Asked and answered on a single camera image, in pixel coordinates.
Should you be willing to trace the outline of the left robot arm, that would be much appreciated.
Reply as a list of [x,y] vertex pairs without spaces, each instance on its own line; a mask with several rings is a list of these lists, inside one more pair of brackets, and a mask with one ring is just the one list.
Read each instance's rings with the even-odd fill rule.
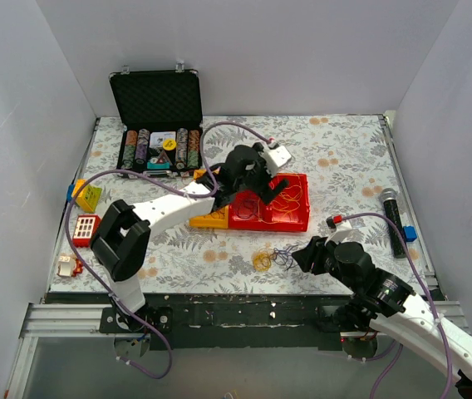
[[211,214],[249,190],[270,204],[288,187],[273,178],[292,159],[285,146],[272,141],[237,145],[224,162],[206,168],[203,175],[181,190],[157,199],[127,204],[119,199],[104,214],[90,249],[110,282],[111,304],[118,322],[128,332],[145,328],[145,296],[138,273],[151,239],[196,216]]

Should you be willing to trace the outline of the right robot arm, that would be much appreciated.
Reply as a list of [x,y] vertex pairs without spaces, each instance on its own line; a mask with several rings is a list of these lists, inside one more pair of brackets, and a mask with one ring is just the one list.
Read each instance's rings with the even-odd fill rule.
[[352,291],[332,314],[338,327],[392,337],[450,377],[463,398],[472,398],[472,336],[433,311],[409,284],[376,267],[361,244],[314,236],[293,259],[304,273],[328,273]]

